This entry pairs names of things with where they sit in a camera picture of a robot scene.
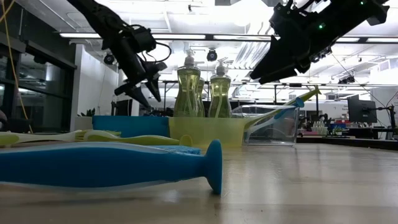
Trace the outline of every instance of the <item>yellow dish soap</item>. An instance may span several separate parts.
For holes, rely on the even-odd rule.
[[[231,85],[231,77],[226,75],[223,61],[217,67],[217,74],[210,78],[211,82],[211,104],[209,118],[230,118],[231,104],[229,103],[228,91]]]
[[[203,106],[203,101],[201,100],[201,93],[203,91],[203,87],[205,86],[205,80],[203,78],[199,79],[198,83],[198,91],[197,91],[197,96],[198,96],[198,117],[204,118],[205,117],[205,106]]]
[[[196,117],[198,116],[197,88],[200,78],[200,69],[194,66],[193,51],[187,51],[184,66],[177,70],[178,95],[174,105],[175,117]]]

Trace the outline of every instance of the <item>robotic arm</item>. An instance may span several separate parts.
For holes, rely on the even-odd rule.
[[[102,49],[110,49],[119,62],[119,67],[127,76],[127,83],[115,89],[114,93],[127,94],[146,107],[147,100],[136,85],[147,80],[146,86],[156,98],[161,101],[159,93],[158,72],[167,68],[166,64],[150,63],[138,57],[138,53],[150,52],[156,48],[156,41],[146,29],[140,25],[125,23],[108,7],[98,4],[94,0],[67,0],[79,10],[87,19],[90,26],[103,38]]]
[[[271,37],[271,47],[251,74],[261,84],[296,76],[297,69],[305,73],[312,62],[318,62],[331,53],[331,46],[350,30],[364,21],[371,26],[385,23],[388,0],[330,0],[321,12],[307,12],[314,2],[308,0],[301,8],[289,0],[279,3],[270,19],[271,27],[279,35]]]

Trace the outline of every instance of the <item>ceiling camera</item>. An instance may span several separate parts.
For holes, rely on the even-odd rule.
[[[107,65],[113,65],[114,63],[114,56],[111,53],[107,53],[105,58],[104,58],[104,63]]]
[[[215,49],[210,49],[209,53],[207,54],[207,61],[214,62],[217,60],[217,53]]]

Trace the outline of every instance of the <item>wooden table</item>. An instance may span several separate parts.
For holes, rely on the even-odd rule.
[[[0,185],[0,223],[396,224],[398,153],[324,144],[226,149],[221,197],[202,178],[101,194]]]

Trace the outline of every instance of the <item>yellow rope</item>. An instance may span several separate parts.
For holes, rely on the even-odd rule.
[[[14,4],[14,2],[15,2],[15,0],[12,0],[11,4],[7,8],[7,10],[6,10],[6,6],[4,5],[4,2],[3,2],[3,4],[2,4],[3,15],[0,17],[0,23],[4,19],[4,25],[6,25],[6,35],[7,35],[8,50],[9,50],[9,53],[10,53],[12,73],[14,74],[15,87],[17,88],[17,92],[19,93],[18,78],[17,78],[17,73],[15,71],[14,60],[12,59],[11,42],[10,42],[10,36],[9,36],[9,33],[8,33],[8,24],[7,24],[7,13],[10,11],[10,9],[11,9],[12,5]],[[22,106],[22,110],[23,110],[24,115],[25,115],[25,119],[29,120],[29,118],[26,115],[24,102],[22,101],[22,96],[21,96],[20,93],[19,93],[19,101],[21,102],[21,106]],[[33,130],[32,130],[32,126],[31,125],[29,125],[29,129],[30,129],[30,132],[33,134]]]

